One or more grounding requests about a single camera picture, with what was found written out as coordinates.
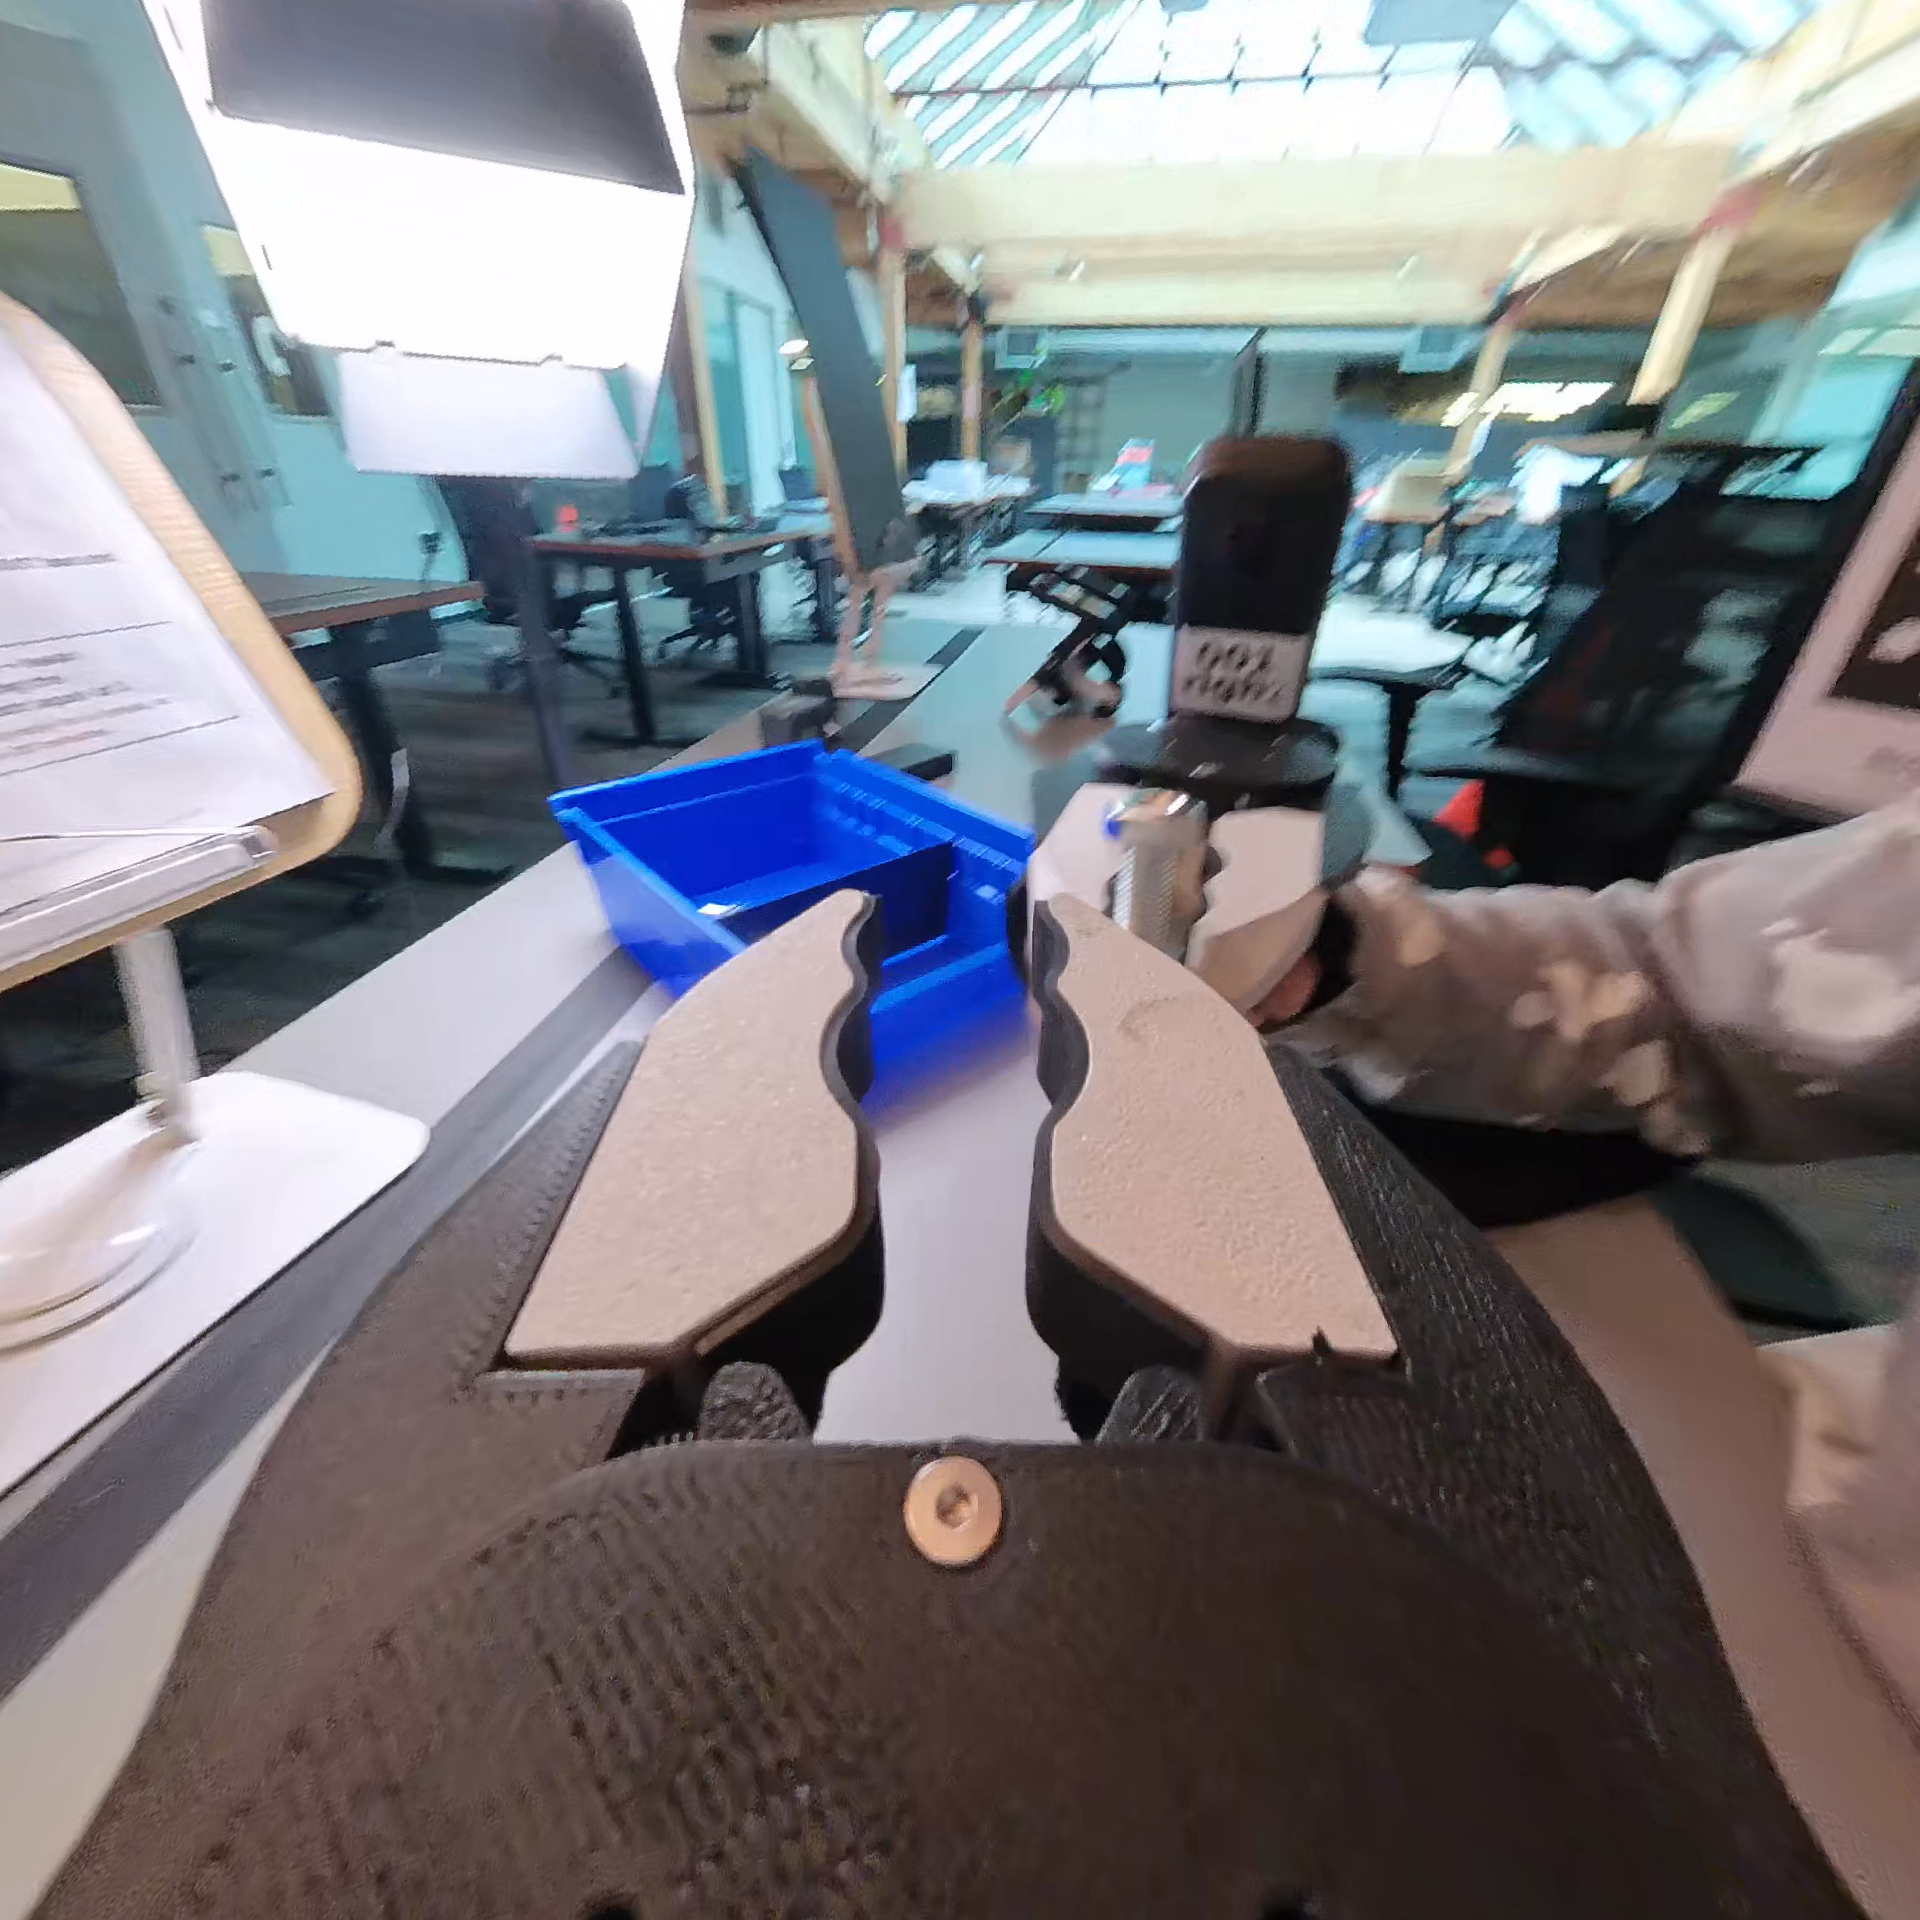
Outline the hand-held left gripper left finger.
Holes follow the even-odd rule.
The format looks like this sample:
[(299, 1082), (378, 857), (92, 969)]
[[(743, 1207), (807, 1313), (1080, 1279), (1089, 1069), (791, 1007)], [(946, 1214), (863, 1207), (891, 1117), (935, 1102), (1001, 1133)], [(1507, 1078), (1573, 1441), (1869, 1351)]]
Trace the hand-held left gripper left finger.
[(507, 1332), (530, 1370), (730, 1358), (800, 1398), (881, 1309), (867, 1003), (877, 902), (829, 892), (698, 979), (646, 1030)]

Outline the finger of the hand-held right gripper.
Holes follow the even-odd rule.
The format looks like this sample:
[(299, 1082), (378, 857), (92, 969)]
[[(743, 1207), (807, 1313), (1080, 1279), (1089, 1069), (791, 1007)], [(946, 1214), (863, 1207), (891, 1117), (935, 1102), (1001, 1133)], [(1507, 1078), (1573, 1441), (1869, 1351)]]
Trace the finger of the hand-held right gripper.
[(1185, 967), (1254, 1015), (1307, 957), (1326, 909), (1320, 809), (1232, 809), (1211, 821)]
[(1113, 816), (1125, 803), (1124, 782), (1080, 782), (1033, 848), (1033, 908), (1070, 897), (1095, 914), (1113, 914), (1113, 880), (1125, 863)]

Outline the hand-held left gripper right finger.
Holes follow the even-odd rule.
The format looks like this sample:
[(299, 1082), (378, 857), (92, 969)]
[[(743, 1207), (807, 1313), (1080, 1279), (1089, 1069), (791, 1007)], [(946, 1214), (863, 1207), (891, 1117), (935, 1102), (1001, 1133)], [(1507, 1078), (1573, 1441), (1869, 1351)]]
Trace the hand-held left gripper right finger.
[(1045, 1121), (1027, 1320), (1065, 1408), (1144, 1369), (1234, 1408), (1297, 1358), (1387, 1369), (1397, 1332), (1254, 1026), (1073, 897), (1033, 914)]

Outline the silver hex bolt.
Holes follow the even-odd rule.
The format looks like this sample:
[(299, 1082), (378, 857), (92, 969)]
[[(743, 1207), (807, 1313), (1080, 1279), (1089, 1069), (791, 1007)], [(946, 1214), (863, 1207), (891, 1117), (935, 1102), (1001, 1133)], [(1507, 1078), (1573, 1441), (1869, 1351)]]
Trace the silver hex bolt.
[(1125, 848), (1109, 918), (1168, 961), (1185, 964), (1191, 926), (1206, 909), (1207, 863), (1211, 839), (1191, 848)]

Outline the blue plastic bin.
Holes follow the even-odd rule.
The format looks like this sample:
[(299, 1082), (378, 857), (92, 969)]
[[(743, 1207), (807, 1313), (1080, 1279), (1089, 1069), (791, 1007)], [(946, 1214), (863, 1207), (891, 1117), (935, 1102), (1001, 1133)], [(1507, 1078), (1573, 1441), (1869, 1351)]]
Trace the blue plastic bin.
[(614, 943), (665, 993), (850, 892), (881, 1101), (1035, 1082), (1009, 948), (1027, 830), (815, 741), (576, 785), (551, 814)]

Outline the person's right forearm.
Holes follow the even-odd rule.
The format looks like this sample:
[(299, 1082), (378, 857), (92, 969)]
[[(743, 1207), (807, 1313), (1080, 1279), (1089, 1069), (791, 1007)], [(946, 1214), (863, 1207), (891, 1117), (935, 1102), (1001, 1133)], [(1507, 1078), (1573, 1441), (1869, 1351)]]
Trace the person's right forearm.
[(1917, 1152), (1917, 797), (1600, 892), (1368, 869), (1326, 922), (1292, 1038), (1371, 1097), (1674, 1159)]

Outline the person's right hand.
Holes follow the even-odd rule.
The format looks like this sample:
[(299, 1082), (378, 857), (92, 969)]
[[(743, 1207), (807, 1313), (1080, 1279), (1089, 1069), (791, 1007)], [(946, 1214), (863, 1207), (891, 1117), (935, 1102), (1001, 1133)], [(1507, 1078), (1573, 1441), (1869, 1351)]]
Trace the person's right hand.
[(1265, 1034), (1292, 1028), (1332, 1028), (1344, 1017), (1343, 1006), (1355, 993), (1358, 967), (1358, 918), (1360, 880), (1347, 879), (1330, 892), (1310, 936), (1310, 948), (1292, 967), (1247, 1007), (1247, 1022)]

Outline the black folding laptop stand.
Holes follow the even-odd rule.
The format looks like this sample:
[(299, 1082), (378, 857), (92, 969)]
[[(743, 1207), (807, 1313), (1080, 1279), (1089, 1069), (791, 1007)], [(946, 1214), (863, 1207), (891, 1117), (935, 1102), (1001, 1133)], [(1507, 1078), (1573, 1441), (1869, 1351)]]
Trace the black folding laptop stand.
[(1113, 722), (1125, 693), (1124, 630), (1158, 623), (1168, 606), (1171, 563), (1016, 561), (1007, 572), (1016, 593), (1068, 613), (1068, 634), (1016, 684), (1001, 716)]

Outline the pale wooden document stand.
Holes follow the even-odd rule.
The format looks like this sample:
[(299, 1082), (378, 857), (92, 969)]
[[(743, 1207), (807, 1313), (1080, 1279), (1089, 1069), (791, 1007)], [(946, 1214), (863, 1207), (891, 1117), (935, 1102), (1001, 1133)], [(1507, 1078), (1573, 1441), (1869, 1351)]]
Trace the pale wooden document stand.
[(844, 489), (829, 446), (829, 420), (821, 397), (815, 351), (807, 350), (794, 360), (800, 375), (800, 402), (807, 437), (814, 445), (815, 478), (829, 509), (831, 557), (844, 584), (841, 613), (837, 623), (837, 648), (829, 659), (829, 687), (841, 700), (908, 700), (916, 697), (935, 680), (929, 661), (887, 659), (887, 618), (891, 601), (905, 591), (916, 572), (916, 554), (891, 557), (881, 563), (859, 561), (855, 524), (844, 507)]

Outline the black office chair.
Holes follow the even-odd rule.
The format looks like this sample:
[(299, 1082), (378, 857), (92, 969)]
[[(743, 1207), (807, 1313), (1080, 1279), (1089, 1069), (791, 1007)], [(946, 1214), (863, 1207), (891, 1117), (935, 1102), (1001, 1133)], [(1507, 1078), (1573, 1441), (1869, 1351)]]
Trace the black office chair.
[(1762, 705), (1813, 634), (1843, 563), (1905, 454), (1878, 437), (1835, 494), (1737, 494), (1746, 446), (1684, 468), (1653, 507), (1602, 511), (1606, 572), (1570, 611), (1541, 601), (1528, 670), (1490, 731), (1415, 751), (1421, 716), (1466, 684), (1456, 657), (1426, 670), (1332, 670), (1385, 695), (1385, 791), (1454, 779), (1464, 821), (1415, 818), (1439, 887), (1660, 879), (1691, 816), (1735, 777)]
[[(686, 472), (662, 494), (665, 531), (686, 540), (714, 540), (730, 531), (711, 507), (706, 478)], [(741, 572), (741, 557), (724, 561), (653, 561), (659, 587), (686, 606), (686, 628), (676, 639), (714, 645), (738, 639), (741, 597), (753, 597), (753, 577)]]

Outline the wooden and white document stand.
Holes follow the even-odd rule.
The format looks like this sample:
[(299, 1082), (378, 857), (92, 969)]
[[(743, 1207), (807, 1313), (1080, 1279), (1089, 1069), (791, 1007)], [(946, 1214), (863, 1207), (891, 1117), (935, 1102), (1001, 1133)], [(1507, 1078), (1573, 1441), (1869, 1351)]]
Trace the wooden and white document stand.
[(206, 1073), (192, 1041), (175, 919), (341, 839), (268, 869), (276, 839), (249, 830), (104, 893), (4, 918), (4, 989), (108, 953), (135, 1052), (126, 1117), (4, 1178), (5, 1351), (72, 1338), (167, 1284), (212, 1326), (418, 1161), (418, 1121), (280, 1078)]

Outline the wooden desk with black legs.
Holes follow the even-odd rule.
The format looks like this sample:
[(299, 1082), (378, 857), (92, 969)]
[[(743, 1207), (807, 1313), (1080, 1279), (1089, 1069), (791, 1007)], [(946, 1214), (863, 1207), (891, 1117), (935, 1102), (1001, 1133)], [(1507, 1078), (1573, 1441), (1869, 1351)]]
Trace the wooden desk with black legs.
[(361, 797), (372, 803), (378, 857), (413, 880), (499, 885), (510, 869), (443, 857), (410, 761), (375, 673), (442, 653), (437, 611), (480, 606), (474, 581), (378, 581), (243, 572), (252, 601), (295, 648), (314, 684), (329, 684), (350, 728)]
[(659, 563), (690, 567), (698, 587), (719, 593), (730, 613), (730, 670), (707, 677), (711, 684), (736, 693), (775, 693), (779, 677), (772, 661), (772, 642), (762, 621), (758, 581), (779, 561), (800, 554), (814, 563), (831, 563), (829, 515), (782, 515), (772, 524), (758, 524), (736, 534), (698, 537), (686, 524), (657, 534), (542, 534), (523, 540), (523, 587), (519, 587), (519, 639), (530, 680), (530, 697), (536, 700), (542, 741), (551, 748), (557, 762), (560, 717), (557, 708), (557, 639), (551, 623), (551, 567), (576, 563), (604, 572), (614, 591), (617, 613), (617, 659), (627, 700), (627, 722), (612, 731), (583, 731), (581, 739), (593, 748), (665, 748), (682, 751), (690, 739), (668, 739), (657, 725), (651, 695), (651, 670), (640, 645), (640, 628), (630, 593), (630, 575), (657, 572)]

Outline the black and white marker board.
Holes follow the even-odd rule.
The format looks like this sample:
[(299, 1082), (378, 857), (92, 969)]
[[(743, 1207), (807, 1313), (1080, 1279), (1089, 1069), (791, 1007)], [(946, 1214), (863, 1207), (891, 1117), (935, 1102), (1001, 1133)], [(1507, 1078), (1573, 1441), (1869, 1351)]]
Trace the black and white marker board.
[(1735, 791), (1806, 818), (1856, 818), (1917, 797), (1917, 434), (1863, 515)]

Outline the printed instruction sheet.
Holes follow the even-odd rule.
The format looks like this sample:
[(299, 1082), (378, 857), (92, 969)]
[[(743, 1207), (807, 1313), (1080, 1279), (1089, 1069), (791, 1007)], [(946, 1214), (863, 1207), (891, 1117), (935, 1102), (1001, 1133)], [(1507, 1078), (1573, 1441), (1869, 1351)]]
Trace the printed instruction sheet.
[(4, 918), (202, 842), (326, 848), (350, 743), (104, 375), (4, 300)]

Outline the bright studio light on stand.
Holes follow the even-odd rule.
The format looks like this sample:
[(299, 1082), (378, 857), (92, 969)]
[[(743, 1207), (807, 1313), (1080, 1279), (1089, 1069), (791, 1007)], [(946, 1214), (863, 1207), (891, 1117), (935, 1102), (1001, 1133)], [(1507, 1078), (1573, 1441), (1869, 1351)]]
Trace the bright studio light on stand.
[(144, 2), (361, 472), (630, 483), (686, 249), (686, 2)]

